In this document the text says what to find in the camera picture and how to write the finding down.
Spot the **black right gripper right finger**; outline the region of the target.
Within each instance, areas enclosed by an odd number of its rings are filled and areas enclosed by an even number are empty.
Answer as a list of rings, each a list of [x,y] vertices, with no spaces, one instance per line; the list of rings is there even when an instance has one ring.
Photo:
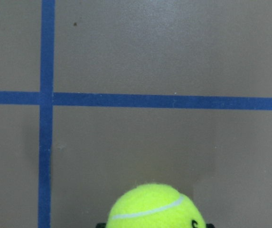
[[[206,224],[206,228],[215,228],[213,224]]]

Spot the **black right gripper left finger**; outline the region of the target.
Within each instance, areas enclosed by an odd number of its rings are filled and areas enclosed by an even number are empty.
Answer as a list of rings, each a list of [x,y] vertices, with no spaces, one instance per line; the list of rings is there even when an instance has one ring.
[[[97,223],[95,228],[106,228],[106,223]]]

